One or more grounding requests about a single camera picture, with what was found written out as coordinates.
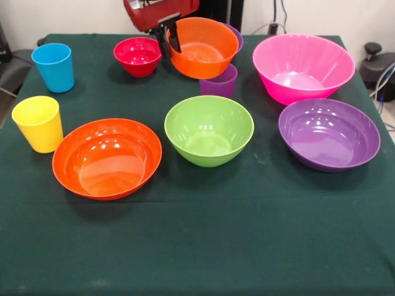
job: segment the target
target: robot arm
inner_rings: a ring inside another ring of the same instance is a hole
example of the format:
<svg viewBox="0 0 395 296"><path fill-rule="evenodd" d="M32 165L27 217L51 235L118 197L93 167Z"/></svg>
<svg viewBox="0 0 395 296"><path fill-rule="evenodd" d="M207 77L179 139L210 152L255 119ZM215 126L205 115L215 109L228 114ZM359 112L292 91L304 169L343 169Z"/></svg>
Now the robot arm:
<svg viewBox="0 0 395 296"><path fill-rule="evenodd" d="M181 52L176 21L199 8L199 0L123 0L123 5L140 32L153 32L165 59L170 58L169 46ZM169 43L166 41L169 30Z"/></svg>

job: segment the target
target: yellow cup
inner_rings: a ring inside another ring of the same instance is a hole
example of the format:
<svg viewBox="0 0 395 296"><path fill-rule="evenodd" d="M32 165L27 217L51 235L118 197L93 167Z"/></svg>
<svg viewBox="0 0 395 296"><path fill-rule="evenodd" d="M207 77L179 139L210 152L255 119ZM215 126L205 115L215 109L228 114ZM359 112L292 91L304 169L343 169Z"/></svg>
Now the yellow cup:
<svg viewBox="0 0 395 296"><path fill-rule="evenodd" d="M47 96L29 97L12 110L12 119L34 151L54 152L63 140L58 102Z"/></svg>

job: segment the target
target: purple cup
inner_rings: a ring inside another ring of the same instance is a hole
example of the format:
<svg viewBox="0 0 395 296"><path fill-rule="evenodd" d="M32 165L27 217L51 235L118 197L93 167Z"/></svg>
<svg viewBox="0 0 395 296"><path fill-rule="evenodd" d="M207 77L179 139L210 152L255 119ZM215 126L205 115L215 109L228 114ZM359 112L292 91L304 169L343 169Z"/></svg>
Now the purple cup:
<svg viewBox="0 0 395 296"><path fill-rule="evenodd" d="M229 64L219 76L211 79L200 79L200 92L203 95L232 98L237 78L237 68Z"/></svg>
<svg viewBox="0 0 395 296"><path fill-rule="evenodd" d="M236 54L238 54L240 52L241 48L243 47L243 44L244 44L243 36L241 36L241 33L237 29L233 28L231 25L228 25L227 23L224 23L224 25L232 30L232 32L237 37L237 41L239 41L239 48L238 48L237 53L236 53Z"/></svg>

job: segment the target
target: red bowl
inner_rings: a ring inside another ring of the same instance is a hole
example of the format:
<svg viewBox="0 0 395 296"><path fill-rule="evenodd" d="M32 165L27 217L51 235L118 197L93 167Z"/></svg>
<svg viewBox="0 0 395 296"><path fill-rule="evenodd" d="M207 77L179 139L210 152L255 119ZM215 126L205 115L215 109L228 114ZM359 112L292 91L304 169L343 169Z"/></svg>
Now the red bowl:
<svg viewBox="0 0 395 296"><path fill-rule="evenodd" d="M156 69L162 54L155 39L134 37L119 42L114 57L130 75L145 77Z"/></svg>
<svg viewBox="0 0 395 296"><path fill-rule="evenodd" d="M109 118L72 131L52 158L58 182L83 197L112 200L139 189L162 158L156 134L133 120Z"/></svg>

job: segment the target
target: cup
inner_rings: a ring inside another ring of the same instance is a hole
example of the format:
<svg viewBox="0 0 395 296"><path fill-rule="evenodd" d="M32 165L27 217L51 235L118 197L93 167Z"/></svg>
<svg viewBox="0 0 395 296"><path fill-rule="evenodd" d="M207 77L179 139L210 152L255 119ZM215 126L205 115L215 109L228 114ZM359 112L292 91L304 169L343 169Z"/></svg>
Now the cup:
<svg viewBox="0 0 395 296"><path fill-rule="evenodd" d="M63 140L59 104L51 97L29 97L19 102L12 109L12 119L36 152L54 152Z"/></svg>
<svg viewBox="0 0 395 296"><path fill-rule="evenodd" d="M232 98L237 78L237 68L229 64L228 68L219 76L211 79L200 79L202 95L213 95Z"/></svg>
<svg viewBox="0 0 395 296"><path fill-rule="evenodd" d="M53 93L64 93L74 86L72 50L62 43L37 47L31 54L47 88Z"/></svg>

